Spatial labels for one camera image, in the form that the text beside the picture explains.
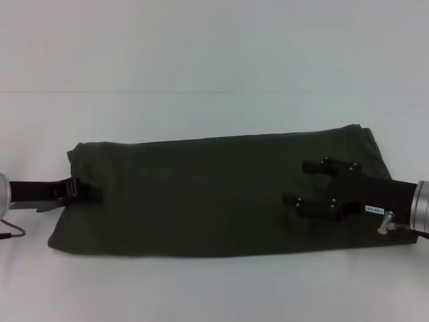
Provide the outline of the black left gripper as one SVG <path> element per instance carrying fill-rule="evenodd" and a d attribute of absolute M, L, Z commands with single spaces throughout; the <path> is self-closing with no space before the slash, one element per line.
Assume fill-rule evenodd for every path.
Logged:
<path fill-rule="evenodd" d="M 11 210 L 35 209 L 43 213 L 65 207 L 68 203 L 98 202 L 98 187 L 69 178 L 55 182 L 11 181 Z"/>

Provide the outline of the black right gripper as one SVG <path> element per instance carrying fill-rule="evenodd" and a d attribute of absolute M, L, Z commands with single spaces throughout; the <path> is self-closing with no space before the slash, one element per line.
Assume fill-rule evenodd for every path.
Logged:
<path fill-rule="evenodd" d="M 303 161 L 302 170 L 307 174 L 335 176 L 329 184 L 330 201 L 282 194 L 284 206 L 294 208 L 299 217 L 337 222 L 347 215 L 384 215 L 385 212 L 391 211 L 396 223 L 410 223 L 417 184 L 368 176 L 360 173 L 359 163 L 345 162 L 328 156 L 319 162 Z"/>

